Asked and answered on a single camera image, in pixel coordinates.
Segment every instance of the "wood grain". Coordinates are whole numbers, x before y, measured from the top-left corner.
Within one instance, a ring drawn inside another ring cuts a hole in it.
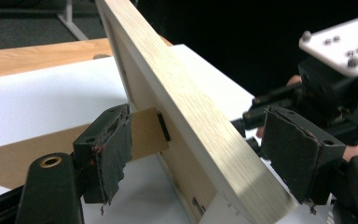
[[[163,40],[167,45],[171,45],[168,40]],[[113,55],[107,38],[16,49],[0,49],[0,76],[68,63],[85,62],[92,60],[98,54]]]
[[[135,109],[155,107],[172,138],[163,154],[197,220],[219,193],[252,223],[275,223],[296,204],[128,0],[97,1]]]

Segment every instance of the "wooden table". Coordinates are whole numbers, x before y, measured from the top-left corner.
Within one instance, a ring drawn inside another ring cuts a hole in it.
[[[167,45],[171,45],[168,40],[164,38],[163,40]],[[113,55],[107,38],[0,49],[0,77],[68,63],[85,62],[92,60],[98,54]]]

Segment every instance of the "white table surface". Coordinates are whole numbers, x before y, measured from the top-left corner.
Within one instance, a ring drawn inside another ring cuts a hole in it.
[[[241,117],[253,96],[184,45],[171,47],[195,81],[229,120]],[[104,58],[0,77],[0,146],[93,122],[127,103],[115,60]],[[191,223],[154,155],[130,162],[111,206],[84,204],[86,223]],[[8,189],[0,187],[0,194]],[[280,223],[325,223],[327,209],[307,206]]]

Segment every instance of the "white metal plate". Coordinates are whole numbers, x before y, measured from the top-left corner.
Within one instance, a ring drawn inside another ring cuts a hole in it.
[[[358,65],[348,66],[358,59],[358,19],[311,34],[309,41],[301,37],[299,47],[346,77],[358,76]]]

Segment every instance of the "metal bracket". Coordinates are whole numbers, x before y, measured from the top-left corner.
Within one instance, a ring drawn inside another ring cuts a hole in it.
[[[72,0],[66,0],[65,9],[63,13],[57,14],[60,21],[68,28],[68,30],[78,39],[78,40],[88,40],[88,38],[81,32],[81,30],[72,22],[73,10],[72,10]]]

